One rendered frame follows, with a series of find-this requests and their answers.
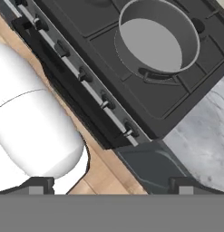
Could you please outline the dark grey cupboard front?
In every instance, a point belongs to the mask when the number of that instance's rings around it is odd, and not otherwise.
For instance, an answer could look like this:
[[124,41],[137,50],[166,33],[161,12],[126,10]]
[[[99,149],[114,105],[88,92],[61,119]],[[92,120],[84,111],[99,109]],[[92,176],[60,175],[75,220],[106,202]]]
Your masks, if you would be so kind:
[[161,140],[121,147],[114,152],[148,194],[167,194],[170,177],[191,177]]

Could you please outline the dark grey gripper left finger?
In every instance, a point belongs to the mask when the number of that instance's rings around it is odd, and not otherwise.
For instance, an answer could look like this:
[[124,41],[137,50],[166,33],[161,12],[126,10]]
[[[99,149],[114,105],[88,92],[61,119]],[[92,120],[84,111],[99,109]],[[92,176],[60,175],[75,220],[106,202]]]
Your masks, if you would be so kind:
[[0,191],[0,195],[21,194],[21,195],[53,195],[53,177],[31,177],[20,186]]

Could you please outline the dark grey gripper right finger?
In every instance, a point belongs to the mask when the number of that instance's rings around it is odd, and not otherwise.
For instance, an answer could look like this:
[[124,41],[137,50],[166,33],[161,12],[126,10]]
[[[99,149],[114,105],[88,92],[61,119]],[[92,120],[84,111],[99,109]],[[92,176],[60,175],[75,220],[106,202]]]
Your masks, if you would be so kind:
[[169,194],[174,195],[224,195],[223,191],[206,187],[193,178],[169,178]]

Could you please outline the grey metal pot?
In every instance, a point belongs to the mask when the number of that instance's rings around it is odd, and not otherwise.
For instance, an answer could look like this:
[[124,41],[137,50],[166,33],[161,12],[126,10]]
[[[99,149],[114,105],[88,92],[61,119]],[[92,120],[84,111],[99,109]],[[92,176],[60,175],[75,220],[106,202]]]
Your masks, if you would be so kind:
[[166,82],[188,70],[200,54],[189,17],[167,0],[131,0],[121,10],[114,36],[118,57],[146,83]]

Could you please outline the black stove with hob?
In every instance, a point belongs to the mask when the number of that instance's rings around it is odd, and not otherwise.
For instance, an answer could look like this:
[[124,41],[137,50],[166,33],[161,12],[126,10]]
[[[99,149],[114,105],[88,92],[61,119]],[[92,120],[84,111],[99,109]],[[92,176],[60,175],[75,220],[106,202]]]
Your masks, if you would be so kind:
[[[114,46],[119,14],[128,1],[34,0],[131,116],[144,143],[166,136],[224,76],[224,8],[217,0],[168,0],[194,23],[200,55],[166,82],[146,83],[124,66]],[[0,15],[14,30],[7,12],[0,0]]]

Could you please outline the black stove knob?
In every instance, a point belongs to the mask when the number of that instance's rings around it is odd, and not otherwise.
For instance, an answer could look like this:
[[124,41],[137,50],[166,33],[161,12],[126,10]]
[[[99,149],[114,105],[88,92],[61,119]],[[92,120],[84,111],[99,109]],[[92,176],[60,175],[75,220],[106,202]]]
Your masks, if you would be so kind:
[[101,92],[101,97],[102,97],[102,104],[101,104],[102,109],[105,109],[105,108],[108,108],[110,110],[115,109],[115,103],[113,102],[112,98],[106,92]]
[[39,17],[34,19],[34,26],[38,31],[44,30],[47,32],[49,30],[47,23],[41,20]]
[[63,44],[61,40],[58,40],[54,45],[55,51],[58,53],[60,57],[69,57],[70,51],[69,49]]
[[137,138],[140,136],[138,129],[130,121],[126,120],[124,122],[124,128],[125,128],[125,133],[124,133],[125,136],[132,136],[134,138]]
[[86,82],[92,82],[93,78],[92,76],[86,72],[83,66],[79,67],[79,74],[78,74],[78,80],[80,82],[86,81]]

